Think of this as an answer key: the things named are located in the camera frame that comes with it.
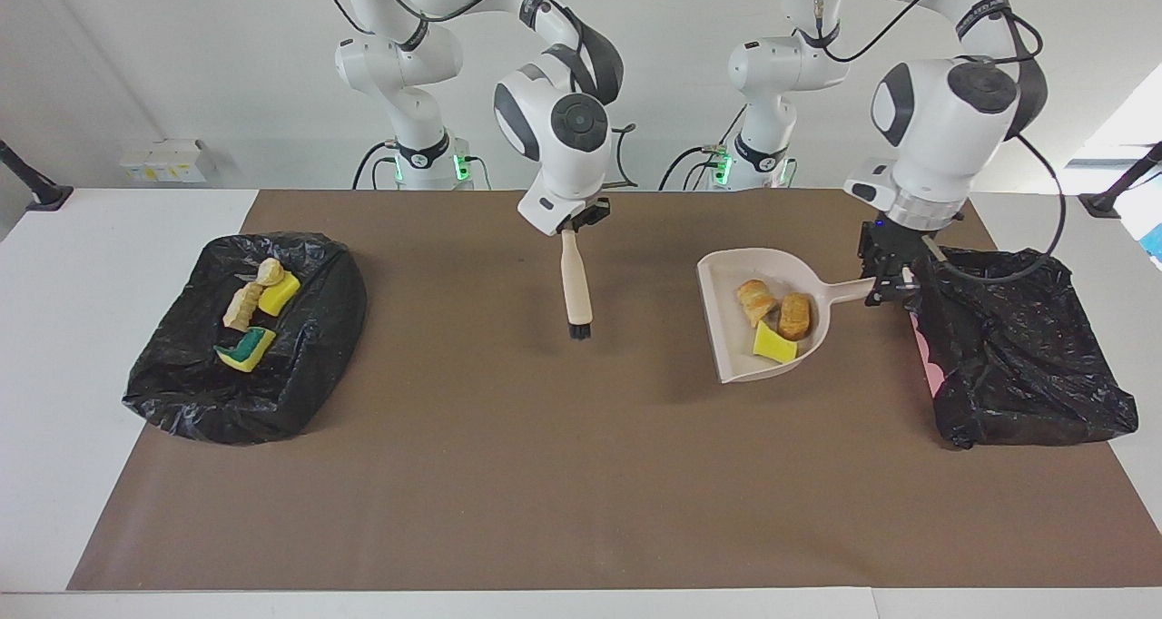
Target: sponge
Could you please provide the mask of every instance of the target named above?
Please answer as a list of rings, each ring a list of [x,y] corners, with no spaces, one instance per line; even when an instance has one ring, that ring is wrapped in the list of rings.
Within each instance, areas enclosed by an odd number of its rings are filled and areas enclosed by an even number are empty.
[[[273,330],[263,329],[263,326],[250,326],[242,337],[242,341],[238,343],[238,346],[232,347],[232,350],[215,346],[214,350],[217,352],[218,359],[227,364],[227,366],[250,374],[250,372],[253,372],[258,367],[258,361],[263,359],[267,347],[273,341]]]
[[[759,322],[759,332],[754,334],[754,354],[781,364],[789,364],[798,355],[798,344],[776,333],[767,325],[767,322]]]
[[[294,297],[301,286],[302,283],[299,283],[295,275],[287,272],[278,283],[263,289],[263,296],[258,297],[258,310],[268,314],[268,316],[279,317],[284,305],[287,305],[287,301]]]

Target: black stand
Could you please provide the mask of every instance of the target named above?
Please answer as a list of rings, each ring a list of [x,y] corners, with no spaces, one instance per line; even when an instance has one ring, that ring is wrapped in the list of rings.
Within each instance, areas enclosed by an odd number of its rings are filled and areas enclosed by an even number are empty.
[[[1146,177],[1146,172],[1150,172],[1150,170],[1157,167],[1159,160],[1162,160],[1162,143],[1157,143],[1154,147],[1150,147],[1148,154],[1142,156],[1141,160],[1131,165],[1117,183],[1112,185],[1105,193],[1079,194],[1078,200],[1082,201],[1082,206],[1085,206],[1089,214],[1096,218],[1121,218],[1121,215],[1117,210],[1113,210],[1113,202],[1118,201],[1121,193],[1132,188],[1140,178]]]
[[[71,185],[56,185],[49,177],[36,172],[31,165],[21,160],[16,152],[8,147],[8,143],[0,139],[0,163],[8,165],[14,175],[33,192],[34,202],[26,207],[26,210],[57,210],[72,194]]]

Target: brown table surface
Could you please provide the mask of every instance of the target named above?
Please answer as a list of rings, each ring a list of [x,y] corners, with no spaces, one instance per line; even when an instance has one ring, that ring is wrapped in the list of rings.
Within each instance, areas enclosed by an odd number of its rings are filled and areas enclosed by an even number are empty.
[[[294,440],[146,426],[70,589],[1153,586],[1107,445],[949,448],[911,325],[834,309],[795,372],[719,384],[695,264],[780,247],[855,279],[838,192],[623,193],[581,231],[594,339],[519,193],[259,194],[244,231],[347,243],[370,293]],[[942,239],[992,247],[976,214]]]

